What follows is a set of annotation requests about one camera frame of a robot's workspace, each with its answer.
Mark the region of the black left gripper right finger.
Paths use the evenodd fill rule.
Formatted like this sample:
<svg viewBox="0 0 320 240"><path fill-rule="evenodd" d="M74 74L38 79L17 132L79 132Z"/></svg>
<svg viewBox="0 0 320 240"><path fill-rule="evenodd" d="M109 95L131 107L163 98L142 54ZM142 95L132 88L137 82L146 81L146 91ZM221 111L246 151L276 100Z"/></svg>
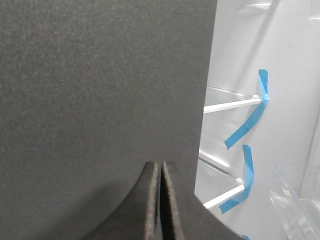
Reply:
<svg viewBox="0 0 320 240"><path fill-rule="evenodd" d="M161 167L159 213L164 240L241 240L185 184L174 162Z"/></svg>

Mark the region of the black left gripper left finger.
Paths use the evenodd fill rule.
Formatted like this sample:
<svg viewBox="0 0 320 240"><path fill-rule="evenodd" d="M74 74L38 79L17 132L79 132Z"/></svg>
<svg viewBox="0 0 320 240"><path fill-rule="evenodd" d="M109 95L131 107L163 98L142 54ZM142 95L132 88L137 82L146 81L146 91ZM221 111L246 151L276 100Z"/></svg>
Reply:
<svg viewBox="0 0 320 240"><path fill-rule="evenodd" d="M124 200L84 240L152 240L154 239L159 198L160 167L146 162Z"/></svg>

